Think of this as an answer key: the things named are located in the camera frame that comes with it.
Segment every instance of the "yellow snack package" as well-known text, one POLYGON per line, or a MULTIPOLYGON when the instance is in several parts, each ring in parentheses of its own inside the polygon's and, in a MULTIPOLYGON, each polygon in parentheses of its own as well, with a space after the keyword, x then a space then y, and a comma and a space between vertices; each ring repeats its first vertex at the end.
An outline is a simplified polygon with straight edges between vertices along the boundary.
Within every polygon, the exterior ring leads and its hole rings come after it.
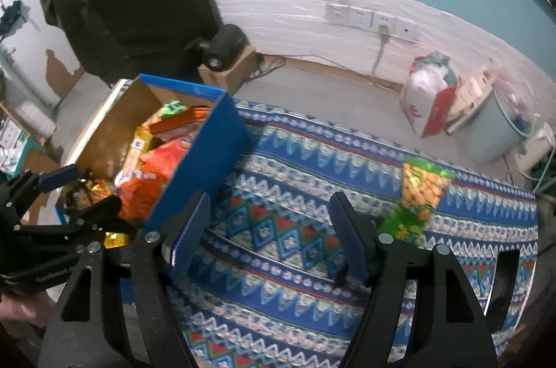
POLYGON ((107 249, 111 249, 113 247, 127 246, 132 241, 131 235, 106 232, 104 246, 107 249))
POLYGON ((154 149, 160 144, 159 139, 155 138, 151 132, 144 126, 138 126, 133 134, 133 141, 127 152, 126 160, 123 163, 123 175, 134 171, 143 163, 139 159, 142 154, 154 149))
POLYGON ((407 156, 403 164, 400 203, 380 226, 380 233, 417 245, 454 174, 422 158, 407 156))

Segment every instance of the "white appliance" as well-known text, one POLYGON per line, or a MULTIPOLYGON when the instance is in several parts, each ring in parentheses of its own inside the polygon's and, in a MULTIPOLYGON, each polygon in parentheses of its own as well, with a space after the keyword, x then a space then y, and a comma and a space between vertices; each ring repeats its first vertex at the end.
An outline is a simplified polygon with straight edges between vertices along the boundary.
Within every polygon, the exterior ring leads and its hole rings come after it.
POLYGON ((545 122, 541 129, 524 142, 521 150, 518 148, 515 154, 518 169, 523 172, 529 171, 555 146, 554 130, 545 122))

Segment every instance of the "patterned blanket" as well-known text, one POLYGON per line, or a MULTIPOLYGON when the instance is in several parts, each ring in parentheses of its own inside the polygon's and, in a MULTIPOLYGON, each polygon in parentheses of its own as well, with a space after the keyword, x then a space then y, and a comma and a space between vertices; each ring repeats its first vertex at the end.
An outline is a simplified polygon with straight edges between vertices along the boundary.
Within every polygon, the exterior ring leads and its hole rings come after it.
MULTIPOLYGON (((283 108, 238 101, 252 149, 212 205, 212 220, 188 272, 169 289, 193 352, 219 368, 335 367, 361 317, 368 291, 348 277, 330 225, 329 197, 381 220, 400 197, 401 164, 423 153, 283 108)), ((499 251, 519 250, 507 318, 493 334, 502 353, 532 281, 537 253, 534 197, 507 183, 457 168, 424 232, 444 242, 469 277, 483 309, 499 251)), ((405 351, 415 303, 408 282, 390 361, 405 351)))

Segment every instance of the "green snack bag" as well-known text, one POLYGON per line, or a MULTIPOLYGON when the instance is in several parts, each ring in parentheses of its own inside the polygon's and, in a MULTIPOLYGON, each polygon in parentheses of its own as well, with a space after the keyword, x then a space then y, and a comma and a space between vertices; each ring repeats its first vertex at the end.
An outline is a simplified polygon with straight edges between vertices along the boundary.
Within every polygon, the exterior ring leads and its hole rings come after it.
POLYGON ((388 233, 413 245, 419 245, 423 228, 454 174, 423 158, 406 156, 403 165, 401 199, 380 226, 380 233, 388 233))
POLYGON ((169 101, 164 104, 160 110, 159 117, 161 120, 167 119, 177 114, 181 114, 185 110, 185 106, 178 100, 169 101))

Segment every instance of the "snack bag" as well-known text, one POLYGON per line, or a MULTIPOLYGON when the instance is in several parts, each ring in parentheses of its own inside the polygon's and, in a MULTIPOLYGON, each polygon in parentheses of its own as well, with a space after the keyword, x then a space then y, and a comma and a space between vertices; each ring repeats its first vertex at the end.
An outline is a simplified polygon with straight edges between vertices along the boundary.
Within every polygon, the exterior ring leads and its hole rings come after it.
POLYGON ((104 246, 107 249, 111 249, 113 247, 127 246, 132 242, 133 238, 131 237, 131 235, 106 232, 104 246))
POLYGON ((148 164, 153 172, 168 179, 172 176, 181 158, 189 151, 190 140, 187 137, 174 139, 162 146, 141 155, 141 161, 148 164))
POLYGON ((180 114, 169 116, 160 122, 153 123, 149 130, 165 142, 178 139, 196 130, 210 113, 210 108, 204 105, 192 106, 180 114))
POLYGON ((145 122, 143 122, 141 126, 148 129, 152 124, 163 121, 168 117, 181 114, 186 109, 187 107, 181 104, 181 102, 178 100, 169 101, 165 103, 157 112, 152 114, 145 122))
POLYGON ((112 183, 101 178, 97 178, 90 183, 91 199, 93 203, 100 202, 102 199, 111 196, 116 190, 112 183))
POLYGON ((157 145, 157 139, 153 137, 150 131, 143 127, 138 126, 133 134, 133 141, 126 155, 126 160, 123 163, 122 171, 126 175, 132 170, 141 165, 139 157, 153 149, 157 145))
POLYGON ((153 172, 148 165, 124 175, 116 189, 122 200, 118 216, 126 220, 148 219, 165 183, 166 178, 153 172))
POLYGON ((422 158, 407 156, 403 165, 401 200, 379 228, 396 239, 418 245, 423 228, 442 199, 454 174, 422 158))

